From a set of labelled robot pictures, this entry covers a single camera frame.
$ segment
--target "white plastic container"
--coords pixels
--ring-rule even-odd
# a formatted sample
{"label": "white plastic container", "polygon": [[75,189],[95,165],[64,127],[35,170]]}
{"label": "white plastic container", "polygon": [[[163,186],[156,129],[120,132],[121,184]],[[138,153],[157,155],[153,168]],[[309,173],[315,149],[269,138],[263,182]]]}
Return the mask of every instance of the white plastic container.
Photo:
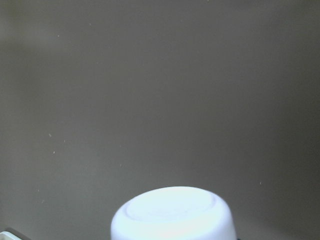
{"label": "white plastic container", "polygon": [[115,213],[111,240],[237,240],[226,202],[213,192],[173,186],[145,192]]}
{"label": "white plastic container", "polygon": [[3,231],[0,232],[0,240],[21,240],[21,238],[18,238],[8,231]]}

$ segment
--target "white object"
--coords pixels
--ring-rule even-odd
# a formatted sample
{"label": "white object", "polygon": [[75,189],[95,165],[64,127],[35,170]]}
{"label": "white object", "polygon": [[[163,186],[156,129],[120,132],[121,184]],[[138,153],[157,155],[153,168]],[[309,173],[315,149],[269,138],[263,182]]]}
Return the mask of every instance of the white object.
{"label": "white object", "polygon": [[172,186],[145,192],[115,213],[111,240],[237,240],[226,202],[213,192]]}
{"label": "white object", "polygon": [[21,238],[18,238],[8,231],[3,231],[0,232],[0,240],[21,240]]}

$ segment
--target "white cup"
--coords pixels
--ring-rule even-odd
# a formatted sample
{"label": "white cup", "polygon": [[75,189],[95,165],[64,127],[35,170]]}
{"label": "white cup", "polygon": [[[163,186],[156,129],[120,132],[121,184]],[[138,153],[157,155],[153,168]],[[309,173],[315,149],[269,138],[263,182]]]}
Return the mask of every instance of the white cup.
{"label": "white cup", "polygon": [[145,192],[122,205],[111,240],[237,240],[230,209],[213,192],[189,186]]}

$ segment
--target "gray surface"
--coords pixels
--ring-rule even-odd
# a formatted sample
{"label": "gray surface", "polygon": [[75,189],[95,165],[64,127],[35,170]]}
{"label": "gray surface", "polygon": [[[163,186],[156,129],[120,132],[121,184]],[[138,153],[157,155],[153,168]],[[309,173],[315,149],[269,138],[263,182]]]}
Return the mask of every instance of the gray surface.
{"label": "gray surface", "polygon": [[319,1],[1,1],[0,231],[108,239],[184,185],[244,240],[319,238],[319,27]]}

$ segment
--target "white round object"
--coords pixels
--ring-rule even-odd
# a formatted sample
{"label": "white round object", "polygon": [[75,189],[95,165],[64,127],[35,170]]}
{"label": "white round object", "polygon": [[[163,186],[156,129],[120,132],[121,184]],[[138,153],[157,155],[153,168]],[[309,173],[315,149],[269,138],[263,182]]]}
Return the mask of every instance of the white round object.
{"label": "white round object", "polygon": [[226,202],[213,192],[172,186],[125,203],[111,223],[111,240],[237,240]]}

